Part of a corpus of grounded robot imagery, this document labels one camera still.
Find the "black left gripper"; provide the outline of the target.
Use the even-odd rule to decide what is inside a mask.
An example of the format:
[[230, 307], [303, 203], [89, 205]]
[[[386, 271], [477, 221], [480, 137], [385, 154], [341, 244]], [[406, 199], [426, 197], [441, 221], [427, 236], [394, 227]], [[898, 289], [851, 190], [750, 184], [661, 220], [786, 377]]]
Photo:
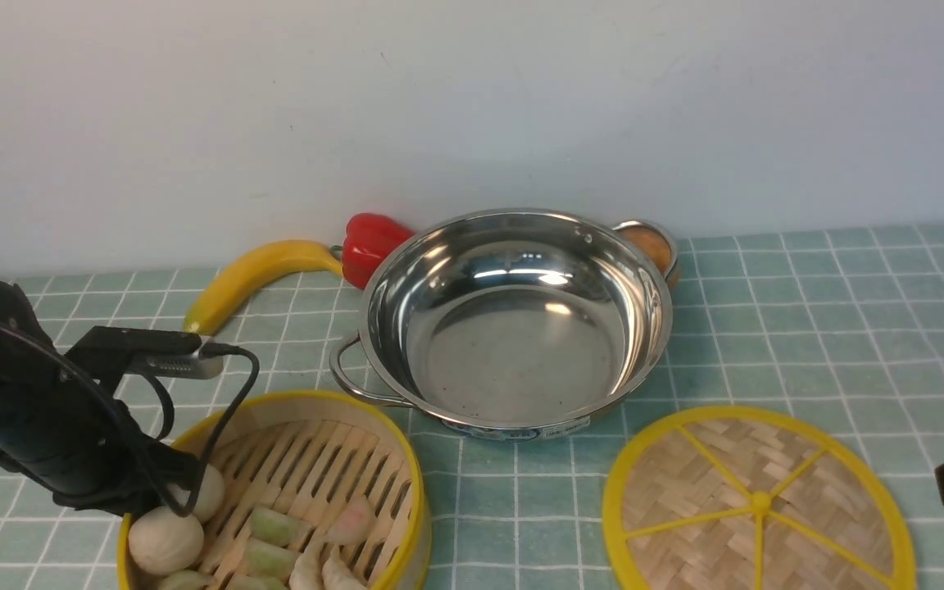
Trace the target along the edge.
[[126, 404], [59, 352], [22, 288], [0, 280], [0, 467], [76, 511], [142, 515], [198, 460], [143, 433]]

